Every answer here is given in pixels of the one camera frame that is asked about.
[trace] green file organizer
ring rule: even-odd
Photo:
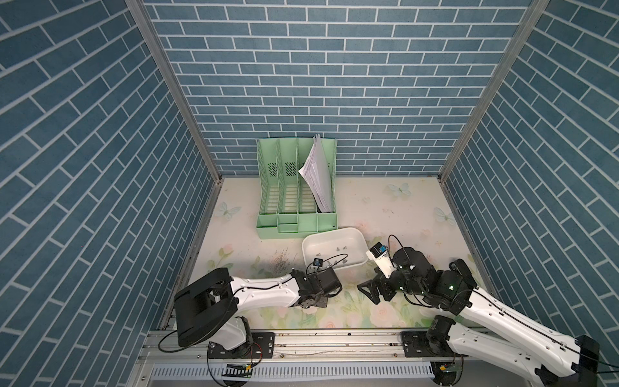
[[[321,141],[329,165],[335,209],[337,140]],[[262,196],[256,230],[260,239],[304,238],[337,228],[337,213],[320,213],[310,187],[298,172],[305,164],[313,144],[314,139],[311,137],[258,140]]]

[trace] vent grille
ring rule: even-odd
[[[276,163],[267,163],[267,167],[269,168],[269,176],[277,177],[277,164]]]
[[[239,373],[225,364],[211,364],[213,376],[221,379],[222,372]],[[260,364],[254,369],[252,381],[311,381],[330,379],[402,379],[433,378],[430,362],[312,362]],[[209,380],[205,363],[155,364],[151,380]],[[247,380],[227,376],[226,380]]]

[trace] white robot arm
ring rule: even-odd
[[[181,348],[209,340],[239,354],[253,341],[244,318],[237,312],[262,307],[325,308],[331,294],[342,286],[333,268],[309,274],[292,270],[268,279],[231,277],[221,267],[189,284],[174,297],[178,345]]]
[[[376,259],[385,260],[386,249],[380,243],[370,251]],[[437,271],[411,247],[402,247],[390,260],[391,264],[383,262],[376,268],[374,279],[357,286],[374,303],[381,301],[380,296],[390,301],[396,292],[421,296],[425,305],[416,305],[449,311],[502,337],[477,333],[436,316],[427,335],[431,347],[449,347],[457,354],[485,360],[538,386],[597,384],[599,345],[595,340],[556,332],[508,307],[477,286],[463,260],[450,264],[450,270]]]

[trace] ventilation holes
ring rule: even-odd
[[[277,177],[277,164],[276,163],[267,163],[269,167],[269,176]]]
[[[225,364],[213,364],[211,370],[214,376],[224,373]],[[385,362],[370,362],[363,366],[354,362],[318,362],[307,366],[299,364],[262,364],[255,369],[254,381],[301,381],[301,380],[332,380],[343,378],[427,378],[433,377],[430,364],[422,361],[406,361],[388,364]],[[203,363],[190,364],[156,364],[153,367],[153,380],[207,380],[210,376]]]
[[[286,164],[286,176],[296,176],[297,175],[297,166],[294,162],[287,162]]]

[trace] mounting plate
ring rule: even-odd
[[[454,355],[451,350],[444,350],[440,354],[431,352],[425,331],[402,332],[402,345],[406,357],[450,357]]]
[[[275,343],[275,333],[273,332],[252,332],[251,337],[254,339],[254,343],[258,344],[262,348],[262,358],[271,359],[273,357],[273,346]],[[252,358],[254,360],[260,359],[260,352],[257,346],[251,346]],[[244,359],[249,359],[250,354],[248,352]],[[209,359],[238,359],[232,351],[225,350],[221,345],[211,343],[209,346]]]

